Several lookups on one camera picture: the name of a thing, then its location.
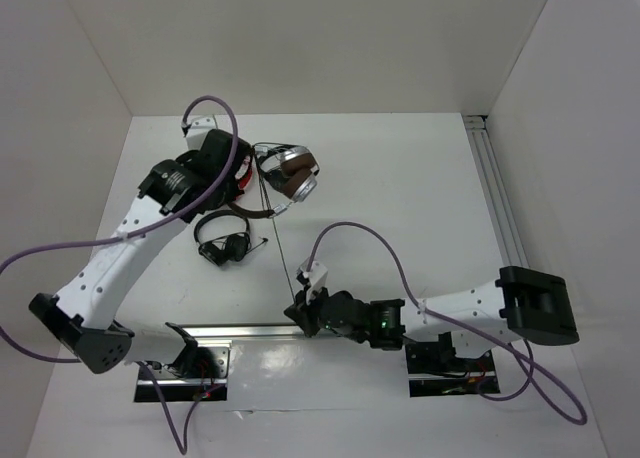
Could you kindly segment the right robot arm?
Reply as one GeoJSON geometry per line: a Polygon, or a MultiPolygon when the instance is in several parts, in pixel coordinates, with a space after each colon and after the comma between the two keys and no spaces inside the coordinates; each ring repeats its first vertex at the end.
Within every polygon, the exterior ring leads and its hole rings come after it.
{"type": "Polygon", "coordinates": [[[327,275],[319,262],[300,270],[302,288],[284,311],[307,337],[328,330],[373,349],[398,350],[444,335],[436,357],[448,370],[460,369],[499,342],[523,339],[552,347],[579,340],[565,280],[529,268],[503,267],[494,281],[412,306],[404,299],[364,302],[347,291],[330,293],[327,275]]]}

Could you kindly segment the aluminium rail front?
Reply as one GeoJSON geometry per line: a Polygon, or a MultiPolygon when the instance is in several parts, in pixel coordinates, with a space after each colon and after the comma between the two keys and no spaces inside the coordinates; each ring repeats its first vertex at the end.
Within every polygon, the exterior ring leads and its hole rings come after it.
{"type": "Polygon", "coordinates": [[[131,339],[131,352],[147,358],[156,354],[178,355],[185,347],[195,349],[200,339],[297,339],[306,338],[294,324],[289,325],[229,325],[186,326],[165,324],[159,328],[139,328],[132,331],[114,324],[115,330],[131,339]]]}

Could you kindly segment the black headphones near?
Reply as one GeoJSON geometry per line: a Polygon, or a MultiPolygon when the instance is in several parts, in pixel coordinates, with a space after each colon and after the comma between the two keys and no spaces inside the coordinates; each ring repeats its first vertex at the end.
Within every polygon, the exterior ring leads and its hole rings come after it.
{"type": "Polygon", "coordinates": [[[266,245],[269,241],[268,238],[261,238],[257,245],[253,245],[249,219],[231,210],[219,210],[202,217],[194,227],[193,238],[197,244],[198,254],[217,267],[223,267],[231,262],[240,263],[249,253],[266,245]],[[203,228],[218,218],[240,219],[244,224],[244,230],[210,240],[202,239],[203,228]]]}

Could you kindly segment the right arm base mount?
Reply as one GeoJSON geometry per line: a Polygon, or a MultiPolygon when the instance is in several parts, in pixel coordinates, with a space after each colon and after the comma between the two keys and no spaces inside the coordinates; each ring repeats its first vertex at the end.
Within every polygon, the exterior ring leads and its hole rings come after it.
{"type": "Polygon", "coordinates": [[[441,350],[436,342],[408,344],[404,348],[409,396],[445,397],[500,393],[496,366],[491,352],[479,358],[459,358],[453,349],[441,350]]]}

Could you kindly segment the aluminium rail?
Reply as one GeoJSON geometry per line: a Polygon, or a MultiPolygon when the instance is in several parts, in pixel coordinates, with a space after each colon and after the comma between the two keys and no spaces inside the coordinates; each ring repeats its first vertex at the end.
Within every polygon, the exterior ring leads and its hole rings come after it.
{"type": "Polygon", "coordinates": [[[529,260],[489,137],[487,117],[484,115],[463,115],[462,119],[503,263],[528,268],[529,260]]]}
{"type": "Polygon", "coordinates": [[[289,325],[229,325],[186,326],[165,324],[159,328],[139,328],[132,331],[114,324],[115,330],[131,339],[131,352],[147,358],[156,354],[178,355],[185,347],[195,349],[200,339],[297,339],[306,338],[294,324],[289,325]]]}

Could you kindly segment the black headphones far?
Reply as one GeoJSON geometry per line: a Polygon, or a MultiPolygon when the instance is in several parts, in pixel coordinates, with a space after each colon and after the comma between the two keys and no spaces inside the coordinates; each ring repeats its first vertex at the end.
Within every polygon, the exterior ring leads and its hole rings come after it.
{"type": "Polygon", "coordinates": [[[283,193],[289,177],[283,172],[281,162],[276,157],[260,157],[257,159],[261,176],[277,192],[283,193]]]}

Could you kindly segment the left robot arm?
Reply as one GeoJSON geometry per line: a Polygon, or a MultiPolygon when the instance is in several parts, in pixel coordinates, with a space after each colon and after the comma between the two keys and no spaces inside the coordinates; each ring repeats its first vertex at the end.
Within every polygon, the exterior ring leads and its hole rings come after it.
{"type": "Polygon", "coordinates": [[[178,325],[132,331],[115,316],[125,297],[162,249],[198,215],[241,193],[239,170],[251,153],[245,140],[211,129],[200,148],[153,166],[129,212],[114,232],[116,243],[99,249],[84,269],[55,294],[37,294],[30,311],[93,373],[122,361],[163,365],[184,377],[209,358],[178,325]]]}

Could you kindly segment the aluminium rail right side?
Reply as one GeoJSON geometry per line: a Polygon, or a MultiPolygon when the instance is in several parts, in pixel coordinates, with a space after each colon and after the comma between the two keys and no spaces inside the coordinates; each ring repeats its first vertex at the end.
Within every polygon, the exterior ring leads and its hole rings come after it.
{"type": "Polygon", "coordinates": [[[503,263],[528,268],[529,260],[489,137],[487,117],[484,115],[463,115],[462,119],[503,263]]]}

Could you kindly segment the brown silver headphones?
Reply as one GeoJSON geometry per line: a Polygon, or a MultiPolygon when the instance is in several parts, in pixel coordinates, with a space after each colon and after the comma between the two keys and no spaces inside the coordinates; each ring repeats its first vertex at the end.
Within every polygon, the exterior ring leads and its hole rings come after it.
{"type": "Polygon", "coordinates": [[[284,213],[292,203],[303,202],[316,188],[320,168],[314,155],[307,147],[281,143],[255,144],[253,158],[258,175],[263,178],[257,165],[257,159],[260,157],[276,157],[281,162],[282,170],[289,177],[289,180],[284,186],[283,193],[280,194],[286,197],[289,202],[261,211],[248,210],[235,202],[230,203],[229,208],[241,216],[248,219],[273,218],[284,213]]]}

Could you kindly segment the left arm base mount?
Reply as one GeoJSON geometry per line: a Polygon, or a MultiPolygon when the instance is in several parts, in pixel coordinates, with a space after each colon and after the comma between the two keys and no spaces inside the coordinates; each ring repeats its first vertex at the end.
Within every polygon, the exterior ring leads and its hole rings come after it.
{"type": "Polygon", "coordinates": [[[168,403],[188,403],[198,397],[204,402],[222,402],[228,397],[230,355],[230,340],[205,340],[184,374],[156,363],[148,363],[147,369],[168,403]]]}

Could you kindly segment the black headphones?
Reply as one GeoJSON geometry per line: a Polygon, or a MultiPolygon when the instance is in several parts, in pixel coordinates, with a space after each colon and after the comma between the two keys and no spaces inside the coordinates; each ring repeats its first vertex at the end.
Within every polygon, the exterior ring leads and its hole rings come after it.
{"type": "Polygon", "coordinates": [[[249,219],[231,210],[219,210],[202,217],[194,227],[193,238],[197,244],[198,254],[217,267],[223,267],[231,262],[240,263],[249,253],[266,245],[269,241],[268,238],[261,238],[257,245],[253,245],[249,219]],[[244,224],[244,230],[210,240],[202,239],[203,228],[218,218],[240,219],[244,224]]]}
{"type": "Polygon", "coordinates": [[[261,176],[277,192],[283,193],[289,177],[283,172],[281,162],[276,157],[260,157],[257,159],[261,176]]]}

